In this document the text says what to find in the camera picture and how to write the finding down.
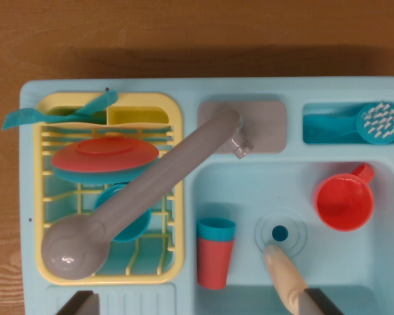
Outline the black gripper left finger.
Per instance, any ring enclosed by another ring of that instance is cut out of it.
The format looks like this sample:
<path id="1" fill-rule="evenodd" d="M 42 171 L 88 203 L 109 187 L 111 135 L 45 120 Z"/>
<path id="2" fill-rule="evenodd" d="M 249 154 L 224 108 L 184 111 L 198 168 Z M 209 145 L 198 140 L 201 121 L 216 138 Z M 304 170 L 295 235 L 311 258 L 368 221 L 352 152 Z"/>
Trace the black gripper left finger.
<path id="1" fill-rule="evenodd" d="M 93 291 L 77 291 L 56 315 L 99 315 L 99 294 Z"/>

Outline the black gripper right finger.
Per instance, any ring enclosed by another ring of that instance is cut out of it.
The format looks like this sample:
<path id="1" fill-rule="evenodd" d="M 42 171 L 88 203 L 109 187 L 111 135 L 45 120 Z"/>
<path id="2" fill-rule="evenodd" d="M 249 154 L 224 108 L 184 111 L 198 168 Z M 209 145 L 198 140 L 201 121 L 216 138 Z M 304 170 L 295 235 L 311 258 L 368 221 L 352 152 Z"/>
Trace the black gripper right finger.
<path id="1" fill-rule="evenodd" d="M 299 294 L 299 315 L 343 315 L 343 312 L 319 288 L 307 288 Z"/>

